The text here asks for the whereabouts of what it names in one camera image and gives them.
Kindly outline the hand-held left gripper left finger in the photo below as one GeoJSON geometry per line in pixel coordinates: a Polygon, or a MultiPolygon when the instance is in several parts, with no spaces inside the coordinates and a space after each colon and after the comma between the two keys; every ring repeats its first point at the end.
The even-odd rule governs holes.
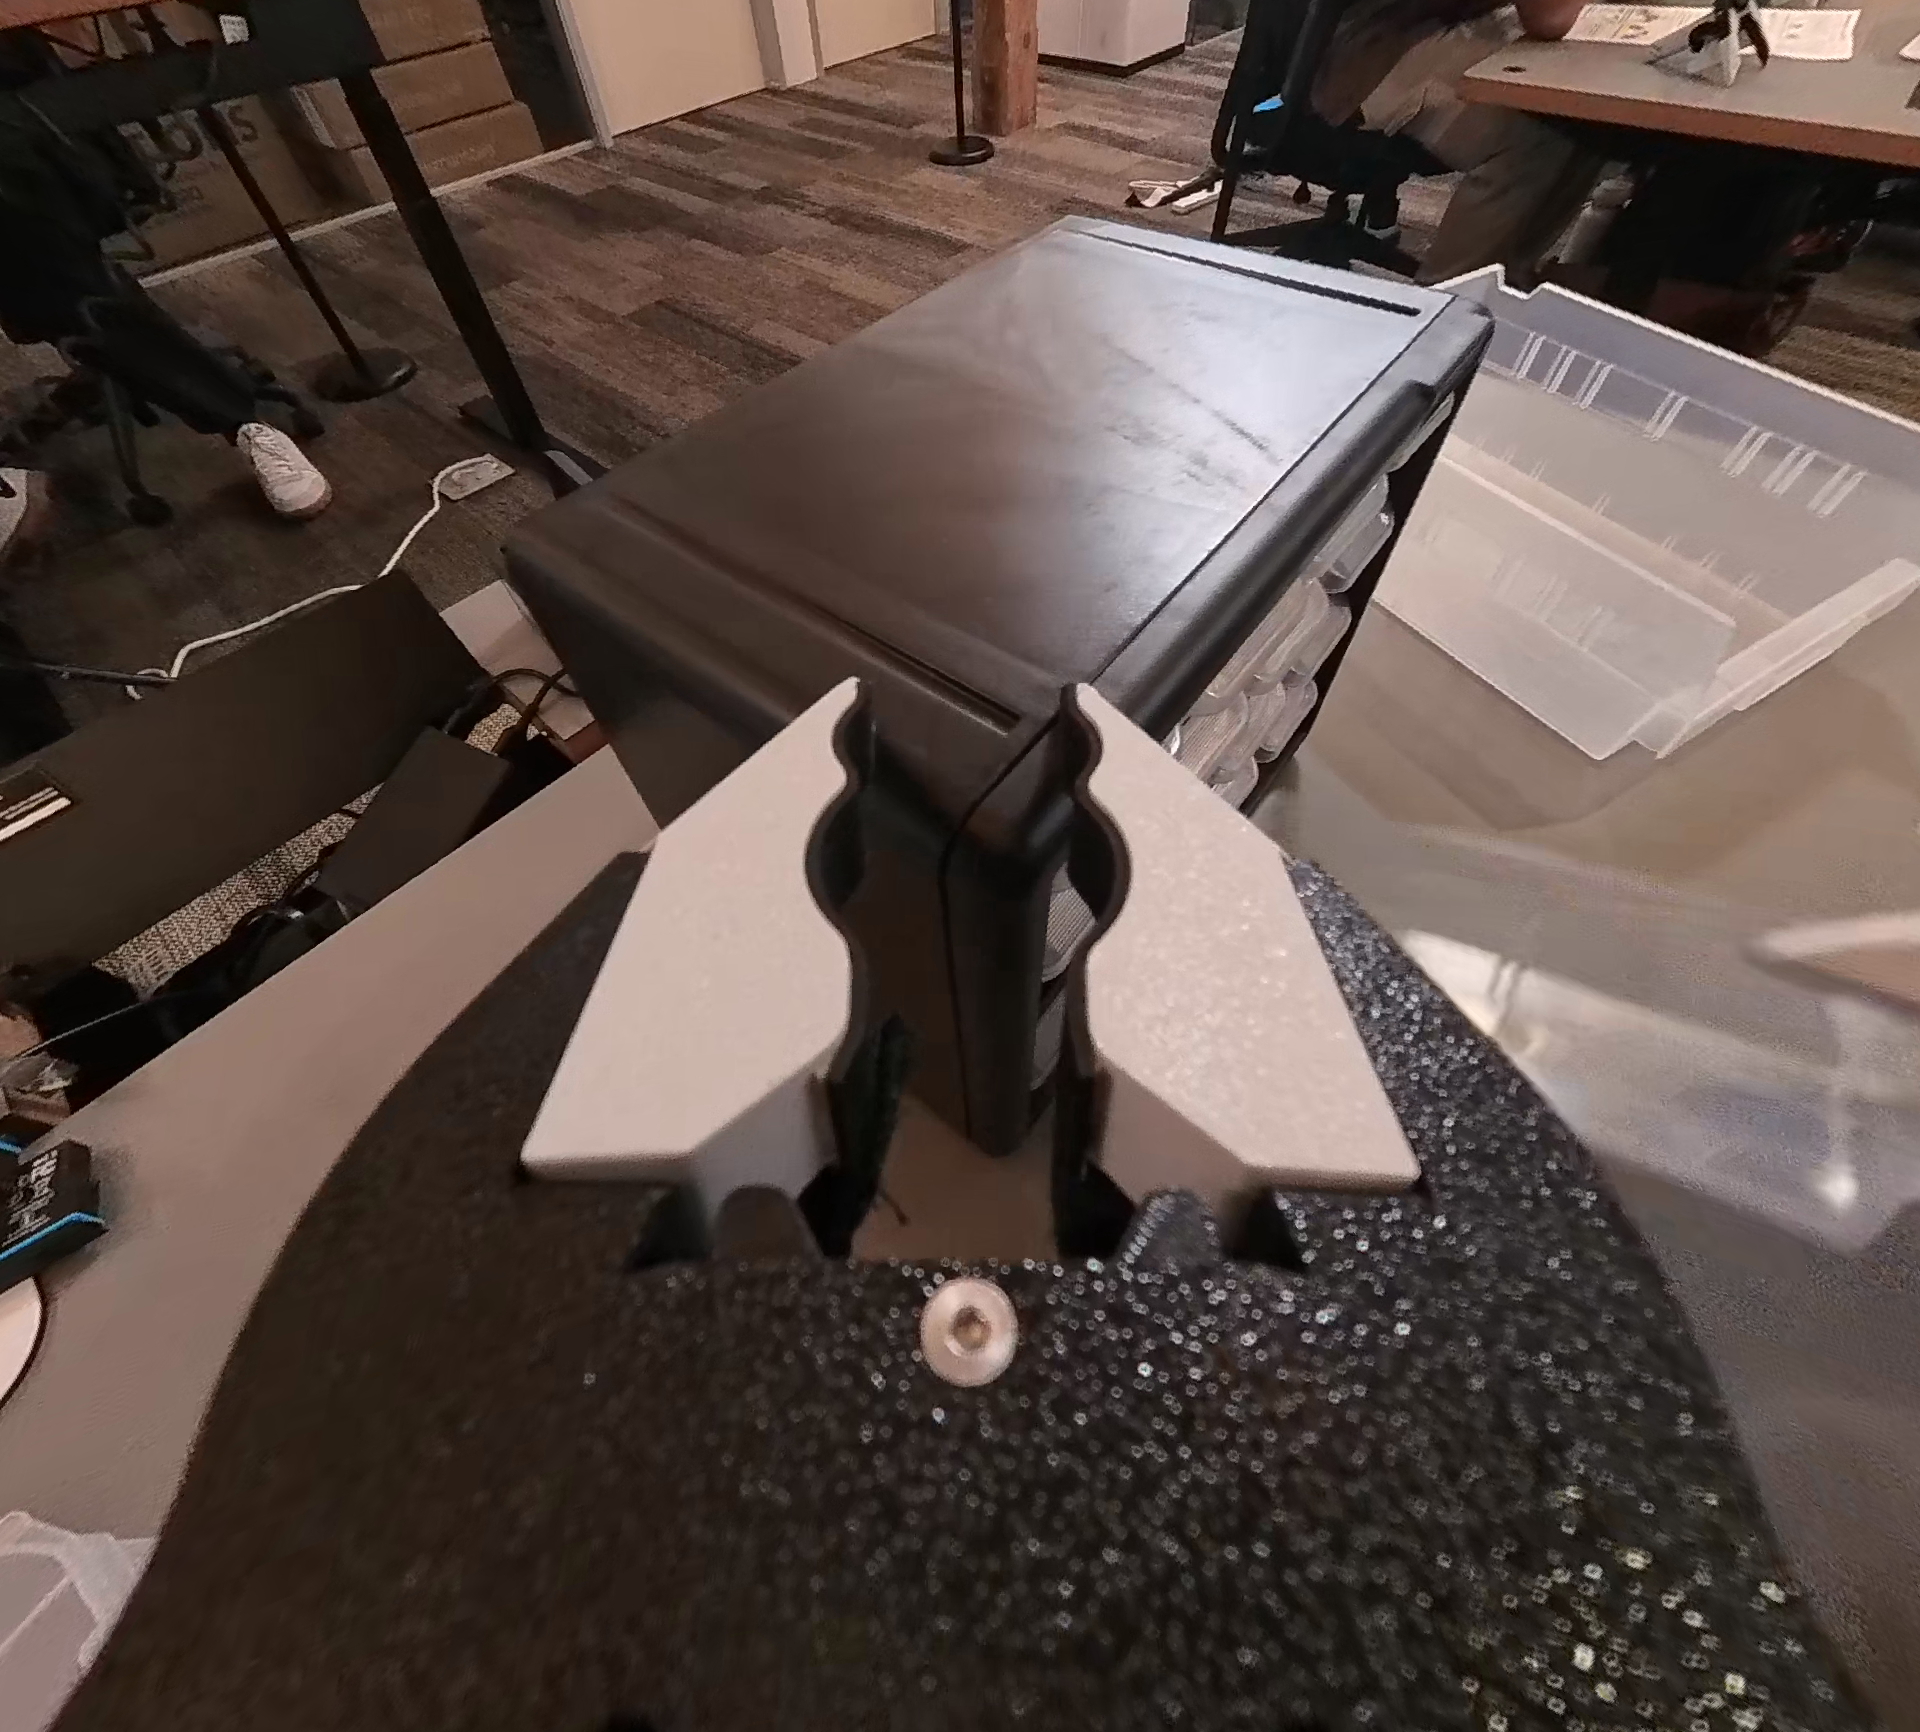
{"type": "Polygon", "coordinates": [[[874,768],[846,679],[664,827],[518,1156],[543,1184],[645,1187],[711,1244],[852,1254],[913,1062],[852,904],[874,768]]]}

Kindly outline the black office chair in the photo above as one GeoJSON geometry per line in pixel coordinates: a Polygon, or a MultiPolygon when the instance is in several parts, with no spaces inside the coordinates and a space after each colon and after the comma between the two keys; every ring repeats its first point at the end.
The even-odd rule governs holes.
{"type": "Polygon", "coordinates": [[[1250,0],[1212,132],[1215,243],[1401,280],[1418,272],[1401,241],[1401,188],[1438,178],[1440,162],[1408,137],[1331,121],[1315,107],[1336,31],[1367,2],[1250,0]],[[1321,191],[1324,204],[1316,217],[1234,230],[1236,191],[1255,178],[1295,182],[1301,204],[1321,191]]]}

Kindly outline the small black blue box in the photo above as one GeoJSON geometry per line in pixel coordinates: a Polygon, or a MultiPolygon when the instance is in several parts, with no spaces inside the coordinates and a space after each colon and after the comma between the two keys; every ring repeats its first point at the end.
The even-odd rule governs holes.
{"type": "Polygon", "coordinates": [[[88,1145],[3,1138],[3,1294],[108,1234],[88,1145]]]}

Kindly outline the large clear plastic bin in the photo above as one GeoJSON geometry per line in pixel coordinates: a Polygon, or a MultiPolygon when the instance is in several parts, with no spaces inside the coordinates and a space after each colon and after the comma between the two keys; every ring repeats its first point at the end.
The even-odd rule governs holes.
{"type": "Polygon", "coordinates": [[[1917,597],[1918,433],[1500,269],[1375,607],[1588,761],[1671,758],[1917,597]]]}

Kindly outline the black power adapter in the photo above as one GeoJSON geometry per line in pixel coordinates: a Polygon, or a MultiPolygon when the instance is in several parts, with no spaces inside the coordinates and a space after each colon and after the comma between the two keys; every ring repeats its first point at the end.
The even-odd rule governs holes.
{"type": "Polygon", "coordinates": [[[361,919],[493,824],[513,763],[429,729],[319,868],[316,893],[342,922],[361,919]]]}

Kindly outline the white paper sheets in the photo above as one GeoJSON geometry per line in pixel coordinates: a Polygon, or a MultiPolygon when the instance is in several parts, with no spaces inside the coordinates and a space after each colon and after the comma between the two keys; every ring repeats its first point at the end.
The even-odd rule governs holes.
{"type": "Polygon", "coordinates": [[[1837,8],[1723,11],[1596,2],[1577,19],[1569,40],[1640,48],[1655,56],[1675,48],[1705,56],[1712,44],[1729,40],[1745,58],[1833,64],[1854,56],[1858,22],[1861,11],[1837,8]]]}

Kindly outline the pale plastic object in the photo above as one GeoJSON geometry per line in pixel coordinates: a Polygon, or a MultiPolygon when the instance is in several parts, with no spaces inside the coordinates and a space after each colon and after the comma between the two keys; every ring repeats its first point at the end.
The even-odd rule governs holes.
{"type": "Polygon", "coordinates": [[[113,1634],[155,1539],[3,1518],[3,1728],[46,1730],[113,1634]]]}

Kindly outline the black drawer cabinet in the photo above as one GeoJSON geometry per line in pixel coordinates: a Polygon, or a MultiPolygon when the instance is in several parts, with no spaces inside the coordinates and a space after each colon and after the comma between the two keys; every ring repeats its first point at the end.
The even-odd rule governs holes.
{"type": "Polygon", "coordinates": [[[1065,688],[1162,743],[1381,479],[1413,505],[1493,335],[1066,219],[533,514],[507,579],[659,824],[863,682],[876,1021],[1008,1154],[1045,1111],[1065,688]]]}

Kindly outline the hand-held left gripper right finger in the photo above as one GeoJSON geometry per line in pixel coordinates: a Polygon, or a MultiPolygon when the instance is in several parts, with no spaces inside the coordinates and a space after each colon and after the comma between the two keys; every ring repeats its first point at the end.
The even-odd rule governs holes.
{"type": "Polygon", "coordinates": [[[1065,690],[1060,729],[1093,929],[1062,989],[1058,1252],[1117,1257],[1160,1194],[1238,1252],[1285,1194],[1414,1192],[1418,1154],[1281,846],[1096,688],[1065,690]]]}

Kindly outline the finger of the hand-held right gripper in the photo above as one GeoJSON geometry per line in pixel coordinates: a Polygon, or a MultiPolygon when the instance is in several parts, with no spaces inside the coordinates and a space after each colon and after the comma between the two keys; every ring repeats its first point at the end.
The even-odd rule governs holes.
{"type": "Polygon", "coordinates": [[[1907,1016],[1918,1015],[1917,910],[1769,929],[1750,942],[1748,954],[1775,973],[1818,980],[1825,992],[1877,1001],[1907,1016]]]}

